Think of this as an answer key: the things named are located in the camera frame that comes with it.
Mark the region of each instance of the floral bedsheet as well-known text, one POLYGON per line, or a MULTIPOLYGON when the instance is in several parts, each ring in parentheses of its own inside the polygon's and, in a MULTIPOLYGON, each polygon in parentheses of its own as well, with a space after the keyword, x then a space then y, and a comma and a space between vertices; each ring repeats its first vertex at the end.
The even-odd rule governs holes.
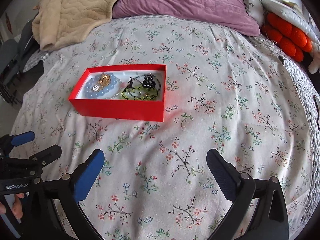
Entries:
POLYGON ((220 25, 148 16, 97 27, 48 57, 12 133, 28 130, 36 139, 14 157, 62 148, 44 180, 103 150, 104 166, 80 204, 107 240, 206 239, 231 205, 206 165, 211 148, 253 178, 279 178, 290 235, 305 215, 313 155, 295 84, 277 56, 220 25), (164 122, 84 117, 68 102, 86 68, 137 63, 167 65, 164 122))

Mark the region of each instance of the pillowcase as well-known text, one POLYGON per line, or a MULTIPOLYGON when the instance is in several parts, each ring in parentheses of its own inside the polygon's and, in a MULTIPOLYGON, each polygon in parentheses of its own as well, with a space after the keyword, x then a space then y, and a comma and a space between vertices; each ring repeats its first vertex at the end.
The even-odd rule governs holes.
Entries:
POLYGON ((216 23, 248 36, 260 34, 243 0, 119 0, 112 11, 113 18, 152 14, 216 23))
POLYGON ((244 4, 248 15, 256 20, 259 27, 262 27, 264 23, 264 14, 261 0, 244 0, 244 4))
POLYGON ((313 18, 311 17, 310 14, 309 14, 309 19, 308 19, 308 25, 314 31, 314 33, 316 34, 316 36, 317 36, 317 38, 319 40, 320 39, 320 31, 319 31, 315 21, 313 20, 313 18))
POLYGON ((302 30, 313 42, 319 44, 319 40, 314 31, 311 29, 305 19, 299 16, 294 9, 276 0, 262 0, 262 5, 267 11, 275 13, 282 19, 296 26, 302 30))

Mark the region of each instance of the red box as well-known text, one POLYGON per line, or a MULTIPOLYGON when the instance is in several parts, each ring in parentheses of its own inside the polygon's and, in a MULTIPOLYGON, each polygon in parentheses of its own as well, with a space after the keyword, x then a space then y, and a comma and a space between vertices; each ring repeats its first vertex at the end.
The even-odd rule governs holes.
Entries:
POLYGON ((69 101, 83 116, 118 118, 129 120, 163 122, 166 65, 137 64, 113 65, 87 68, 69 96, 69 101), (162 98, 159 101, 138 101, 126 99, 76 99, 84 82, 91 73, 113 71, 163 71, 161 82, 162 98))

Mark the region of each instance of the gold brooch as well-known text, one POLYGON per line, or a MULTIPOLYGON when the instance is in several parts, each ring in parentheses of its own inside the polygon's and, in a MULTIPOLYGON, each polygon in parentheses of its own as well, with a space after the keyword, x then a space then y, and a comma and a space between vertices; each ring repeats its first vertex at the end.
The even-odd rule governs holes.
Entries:
POLYGON ((92 91, 98 92, 102 90, 104 87, 106 87, 107 85, 109 85, 110 83, 111 83, 110 75, 102 73, 98 80, 98 84, 92 87, 92 91))

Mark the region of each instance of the beige blanket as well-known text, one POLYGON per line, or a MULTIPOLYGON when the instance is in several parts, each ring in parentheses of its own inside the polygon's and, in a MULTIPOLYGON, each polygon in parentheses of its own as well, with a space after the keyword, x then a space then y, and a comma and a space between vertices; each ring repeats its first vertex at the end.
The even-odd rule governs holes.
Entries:
POLYGON ((80 43, 95 27, 111 21, 117 0, 39 0, 32 32, 41 50, 80 43))

